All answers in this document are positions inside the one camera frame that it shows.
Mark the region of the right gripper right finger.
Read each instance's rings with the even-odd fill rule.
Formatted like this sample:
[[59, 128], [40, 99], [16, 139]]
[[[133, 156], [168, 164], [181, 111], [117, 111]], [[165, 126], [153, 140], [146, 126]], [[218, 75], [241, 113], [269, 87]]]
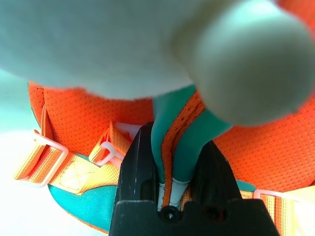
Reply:
[[228, 202], [241, 199], [231, 166], [213, 141], [203, 148], [190, 184], [196, 202]]

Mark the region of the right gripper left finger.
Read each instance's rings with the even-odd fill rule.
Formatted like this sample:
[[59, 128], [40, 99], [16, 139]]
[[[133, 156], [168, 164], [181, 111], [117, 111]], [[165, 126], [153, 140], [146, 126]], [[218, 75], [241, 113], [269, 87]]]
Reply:
[[158, 177], [152, 155], [152, 122], [140, 127], [121, 164], [118, 201], [157, 203]]

